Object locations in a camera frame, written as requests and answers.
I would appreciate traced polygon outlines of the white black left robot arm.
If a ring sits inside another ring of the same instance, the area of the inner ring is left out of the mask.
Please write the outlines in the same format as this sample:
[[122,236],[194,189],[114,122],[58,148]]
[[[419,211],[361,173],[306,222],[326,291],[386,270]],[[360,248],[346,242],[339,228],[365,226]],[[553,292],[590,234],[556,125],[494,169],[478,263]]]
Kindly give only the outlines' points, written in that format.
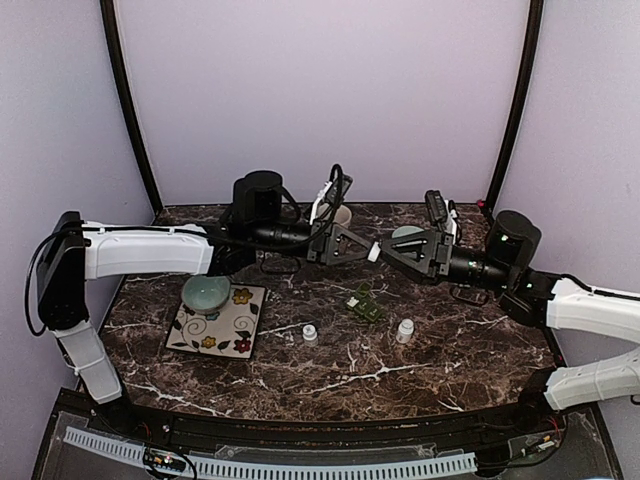
[[334,165],[316,198],[329,208],[307,221],[282,176],[269,170],[236,180],[231,204],[210,225],[105,225],[67,211],[30,259],[24,295],[37,297],[43,325],[31,332],[34,336],[51,332],[89,397],[103,405],[103,421],[120,436],[134,435],[141,427],[141,415],[123,399],[125,388],[90,324],[86,281],[151,273],[226,276],[253,264],[259,251],[324,265],[374,261],[379,246],[335,221],[351,182]]

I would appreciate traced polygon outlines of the white pill bottle cap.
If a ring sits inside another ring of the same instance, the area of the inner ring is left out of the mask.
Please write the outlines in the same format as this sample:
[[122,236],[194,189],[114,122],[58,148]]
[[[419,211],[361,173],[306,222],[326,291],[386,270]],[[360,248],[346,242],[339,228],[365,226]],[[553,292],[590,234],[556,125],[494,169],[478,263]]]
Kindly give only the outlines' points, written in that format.
[[369,250],[367,260],[375,263],[380,255],[381,248],[378,242],[374,242]]

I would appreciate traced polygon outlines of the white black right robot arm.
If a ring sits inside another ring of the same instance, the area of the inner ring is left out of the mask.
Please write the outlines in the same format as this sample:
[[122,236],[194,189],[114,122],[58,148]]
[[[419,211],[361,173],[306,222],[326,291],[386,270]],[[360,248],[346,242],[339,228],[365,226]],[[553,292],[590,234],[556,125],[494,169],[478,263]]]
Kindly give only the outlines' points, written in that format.
[[[481,250],[455,245],[449,233],[425,230],[376,244],[368,258],[385,261],[419,284],[446,281],[491,291],[505,314],[527,327],[580,330],[638,343],[638,295],[532,269],[540,240],[540,230],[528,218],[505,210]],[[638,393],[638,350],[582,366],[539,370],[521,391],[510,424],[530,434],[549,411]]]

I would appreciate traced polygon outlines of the green weekly pill organizer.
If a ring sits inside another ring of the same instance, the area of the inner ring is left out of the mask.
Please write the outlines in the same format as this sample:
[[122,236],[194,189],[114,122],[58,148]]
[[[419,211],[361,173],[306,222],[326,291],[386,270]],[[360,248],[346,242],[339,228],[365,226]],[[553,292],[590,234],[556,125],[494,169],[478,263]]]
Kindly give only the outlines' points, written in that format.
[[348,298],[349,300],[351,297],[355,297],[359,300],[359,303],[354,308],[349,308],[346,304],[348,310],[353,312],[360,320],[369,324],[377,323],[384,315],[384,310],[371,296],[371,290],[371,284],[361,283]]

